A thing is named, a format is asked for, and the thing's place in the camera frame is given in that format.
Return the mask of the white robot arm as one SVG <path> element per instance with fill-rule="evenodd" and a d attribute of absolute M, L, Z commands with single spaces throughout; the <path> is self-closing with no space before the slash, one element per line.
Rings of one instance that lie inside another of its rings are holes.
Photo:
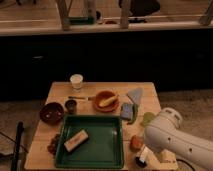
<path fill-rule="evenodd" d="M 143 141 L 152 151 L 169 150 L 191 162 L 213 171 L 213 141 L 180 131 L 181 114 L 163 108 L 144 128 Z"/>

